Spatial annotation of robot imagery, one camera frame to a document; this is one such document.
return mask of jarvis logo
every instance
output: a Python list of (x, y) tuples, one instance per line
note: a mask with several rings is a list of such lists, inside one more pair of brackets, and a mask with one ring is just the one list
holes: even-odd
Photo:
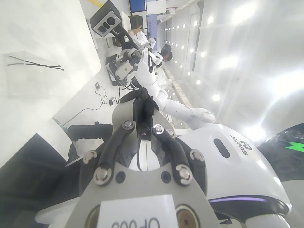
[(252, 150), (250, 145), (244, 141), (238, 141), (235, 137), (231, 136), (232, 139), (237, 143), (241, 151), (243, 152), (244, 155), (248, 155), (247, 151), (244, 149), (246, 148), (247, 150)]

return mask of white robot body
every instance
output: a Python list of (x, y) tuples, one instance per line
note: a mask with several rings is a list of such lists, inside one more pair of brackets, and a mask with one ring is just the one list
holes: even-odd
[(192, 129), (201, 128), (205, 123), (214, 123), (215, 116), (210, 111), (204, 108), (189, 108), (182, 103), (168, 99), (167, 92), (158, 86), (155, 73), (150, 73), (149, 71), (149, 55), (152, 57), (152, 61), (156, 65), (160, 64), (163, 60), (161, 54), (156, 51), (150, 52), (147, 48), (147, 44), (149, 44), (149, 48), (153, 49), (156, 41), (154, 39), (148, 40), (143, 32), (137, 33), (133, 39), (141, 48), (142, 56), (142, 60), (138, 64), (137, 71), (133, 73), (139, 84), (146, 88), (148, 94), (153, 97), (159, 110), (186, 122)]
[(180, 139), (202, 152), (208, 175), (209, 200), (241, 195), (290, 201), (275, 171), (248, 139), (220, 124), (206, 124)]

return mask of purple light strip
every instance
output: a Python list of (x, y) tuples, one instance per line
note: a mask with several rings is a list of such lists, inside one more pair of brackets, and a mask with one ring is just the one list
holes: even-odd
[(225, 199), (214, 199), (209, 200), (210, 203), (216, 203), (216, 202), (225, 202), (225, 201), (259, 201), (259, 202), (267, 202), (266, 199), (262, 198), (252, 198), (252, 197), (235, 197), (235, 198), (225, 198)]

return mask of power adapter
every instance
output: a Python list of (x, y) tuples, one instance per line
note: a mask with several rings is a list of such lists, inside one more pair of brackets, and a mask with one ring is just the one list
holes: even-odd
[(111, 97), (110, 100), (109, 100), (109, 104), (110, 104), (110, 106), (113, 106), (114, 104), (117, 104), (116, 98), (115, 97)]

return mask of ceiling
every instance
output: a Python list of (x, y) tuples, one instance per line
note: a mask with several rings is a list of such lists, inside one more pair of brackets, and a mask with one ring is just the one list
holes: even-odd
[(167, 66), (192, 105), (255, 143), (302, 123), (304, 0), (201, 3), (158, 25), (160, 47), (172, 46)]

